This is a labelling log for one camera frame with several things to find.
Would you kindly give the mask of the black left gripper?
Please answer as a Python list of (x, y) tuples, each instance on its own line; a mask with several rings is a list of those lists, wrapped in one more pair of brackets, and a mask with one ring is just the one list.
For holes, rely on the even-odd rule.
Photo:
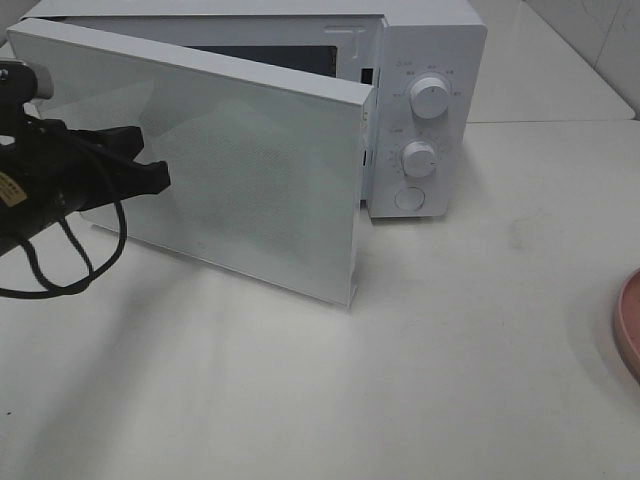
[(35, 235), (87, 211), (171, 185), (166, 162), (141, 164), (136, 126), (72, 130), (31, 118), (24, 135), (1, 147), (1, 232)]

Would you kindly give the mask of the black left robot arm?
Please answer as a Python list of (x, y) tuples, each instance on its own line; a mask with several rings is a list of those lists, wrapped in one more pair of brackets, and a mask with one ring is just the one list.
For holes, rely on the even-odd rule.
[(144, 148), (136, 126), (74, 130), (35, 118), (24, 107), (49, 99), (48, 72), (15, 59), (1, 62), (1, 251), (29, 240), (76, 211), (157, 195), (170, 184), (164, 161), (136, 162)]

